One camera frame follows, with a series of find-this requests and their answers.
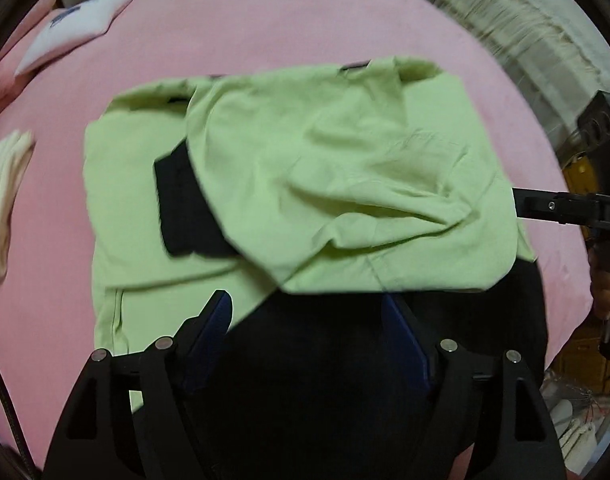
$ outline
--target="pink blanket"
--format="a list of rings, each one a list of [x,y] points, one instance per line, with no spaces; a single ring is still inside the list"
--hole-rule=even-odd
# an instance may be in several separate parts
[[[424,0],[134,0],[105,36],[39,73],[0,115],[0,138],[16,128],[36,138],[0,286],[0,368],[40,463],[92,350],[86,124],[115,94],[158,78],[393,54],[426,57],[462,77],[516,186],[565,190],[547,138],[510,79]],[[544,277],[551,359],[590,307],[586,253],[578,228],[530,222],[528,229]],[[1,411],[0,433],[9,437]]]

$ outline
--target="pink bed sheet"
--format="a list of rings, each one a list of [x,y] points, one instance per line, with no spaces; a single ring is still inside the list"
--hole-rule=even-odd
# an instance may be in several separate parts
[[[134,0],[105,36],[39,73],[1,113],[0,138],[16,128],[36,138],[0,286],[0,368],[39,463],[93,349],[86,124],[115,94],[158,78],[393,54],[435,60],[463,79],[516,186],[565,190],[547,138],[510,79],[424,0]],[[586,253],[575,227],[530,222],[528,230],[544,277],[550,360],[588,313]],[[6,428],[0,410],[0,434],[9,439]]]

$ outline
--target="hand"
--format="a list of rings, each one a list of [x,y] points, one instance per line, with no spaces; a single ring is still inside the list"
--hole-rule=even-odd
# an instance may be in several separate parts
[[[594,249],[589,251],[589,264],[592,277],[592,298],[594,314],[599,319],[610,318],[610,273],[599,268],[598,256]]]

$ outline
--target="light green fabric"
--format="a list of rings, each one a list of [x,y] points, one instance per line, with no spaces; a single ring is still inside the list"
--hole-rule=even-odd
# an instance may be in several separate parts
[[[153,163],[186,136],[203,192],[245,258],[165,252]],[[175,333],[217,288],[232,295],[237,322],[277,284],[485,289],[517,256],[534,259],[466,91],[421,60],[134,89],[89,125],[84,179],[96,345],[114,353]]]

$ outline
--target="metal bolt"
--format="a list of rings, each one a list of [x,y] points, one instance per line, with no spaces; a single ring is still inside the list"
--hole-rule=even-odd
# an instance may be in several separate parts
[[[92,354],[90,355],[90,359],[92,359],[92,361],[94,361],[95,363],[98,363],[105,359],[107,356],[107,350],[105,350],[104,348],[98,348],[92,352]]]
[[[446,352],[455,352],[458,350],[458,343],[453,339],[443,339],[441,341],[441,348]]]
[[[520,363],[522,361],[522,355],[515,350],[508,350],[506,355],[512,363]]]
[[[171,337],[164,336],[156,339],[156,343],[154,343],[154,346],[156,346],[156,348],[159,350],[167,350],[173,344],[174,340]]]

